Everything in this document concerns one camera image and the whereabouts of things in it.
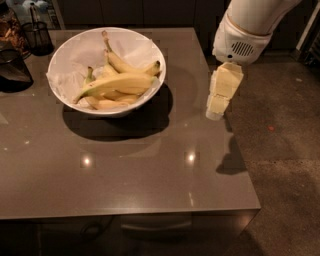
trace glossy table surface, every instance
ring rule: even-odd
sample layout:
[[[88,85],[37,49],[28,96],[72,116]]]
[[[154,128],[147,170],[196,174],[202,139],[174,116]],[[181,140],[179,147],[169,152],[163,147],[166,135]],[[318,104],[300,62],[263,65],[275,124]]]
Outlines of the glossy table surface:
[[[119,119],[74,111],[51,92],[51,55],[25,62],[34,84],[0,92],[0,219],[259,211],[226,120],[205,117],[210,72],[192,28],[137,29],[163,52],[159,93]],[[51,31],[57,49],[81,31]]]

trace banana piece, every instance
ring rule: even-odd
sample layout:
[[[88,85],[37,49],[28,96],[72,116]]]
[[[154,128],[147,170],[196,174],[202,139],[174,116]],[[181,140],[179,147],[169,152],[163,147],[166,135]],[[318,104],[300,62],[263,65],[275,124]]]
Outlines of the banana piece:
[[[142,95],[144,94],[148,89],[143,87],[123,87],[118,88],[117,91],[125,94],[135,94],[135,95]]]
[[[146,73],[150,76],[158,76],[160,74],[160,62],[155,61],[150,63],[144,68],[132,67],[121,59],[111,48],[109,44],[109,38],[107,31],[102,32],[102,37],[107,47],[107,54],[109,63],[117,70],[119,73]]]
[[[92,81],[95,80],[95,77],[93,75],[93,68],[92,67],[88,67],[88,71],[87,71],[87,76],[83,81],[82,87],[85,87],[87,84],[91,83]]]
[[[128,104],[133,104],[135,103],[138,99],[139,99],[139,95],[135,95],[135,94],[128,94],[128,95],[124,95],[121,96],[119,98],[117,98],[115,101],[116,102],[124,102],[124,103],[128,103]]]
[[[104,59],[105,59],[105,64],[103,66],[101,74],[97,77],[97,79],[101,79],[107,76],[114,76],[119,74],[109,63],[109,58],[108,58],[108,52],[107,50],[104,50]]]
[[[109,76],[98,79],[87,84],[86,88],[74,98],[73,103],[77,104],[84,97],[98,96],[107,91],[118,90],[126,87],[139,87],[149,89],[157,79],[144,73],[121,73],[116,76]]]
[[[88,84],[90,84],[94,80],[95,80],[95,77],[93,75],[93,68],[92,67],[88,67],[88,73],[87,73],[86,78],[83,81],[82,88],[83,89],[89,88]],[[102,95],[96,95],[95,97],[87,97],[86,98],[86,101],[92,107],[93,107],[94,104],[96,104],[97,100],[104,100],[104,98],[103,98]]]
[[[98,110],[101,109],[107,109],[107,108],[113,108],[113,107],[124,107],[128,106],[129,103],[125,101],[114,101],[114,100],[108,100],[108,99],[97,99],[95,97],[88,97],[90,98],[90,105]]]

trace concrete floor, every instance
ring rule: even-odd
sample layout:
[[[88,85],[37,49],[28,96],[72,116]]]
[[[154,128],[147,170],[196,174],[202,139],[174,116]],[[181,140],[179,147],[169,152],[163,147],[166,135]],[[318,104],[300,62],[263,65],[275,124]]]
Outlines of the concrete floor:
[[[224,256],[320,255],[319,106],[319,68],[269,55],[245,69],[226,118],[262,209]]]

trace white bowl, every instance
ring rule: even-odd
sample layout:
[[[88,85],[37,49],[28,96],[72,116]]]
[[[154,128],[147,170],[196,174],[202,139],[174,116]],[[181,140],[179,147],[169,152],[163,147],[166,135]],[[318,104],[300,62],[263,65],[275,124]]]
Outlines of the white bowl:
[[[142,67],[152,61],[160,61],[160,76],[137,102],[129,106],[105,110],[92,109],[85,100],[73,104],[80,92],[87,67],[99,72],[104,64],[104,44],[101,32],[107,31],[110,45],[115,53],[129,64]],[[97,28],[70,38],[53,55],[48,68],[48,81],[55,96],[65,105],[80,112],[105,117],[122,117],[141,107],[160,89],[166,75],[166,63],[160,49],[149,38],[132,30],[114,27]]]

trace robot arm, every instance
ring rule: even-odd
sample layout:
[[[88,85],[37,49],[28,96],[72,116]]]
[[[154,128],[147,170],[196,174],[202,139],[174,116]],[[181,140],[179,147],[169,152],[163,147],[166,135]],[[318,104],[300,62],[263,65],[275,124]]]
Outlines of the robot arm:
[[[232,0],[216,32],[212,54],[221,62],[253,63],[282,18],[301,1]]]
[[[223,64],[211,76],[207,118],[222,119],[243,78],[241,66],[259,58],[279,22],[301,1],[231,1],[213,43],[212,54]]]

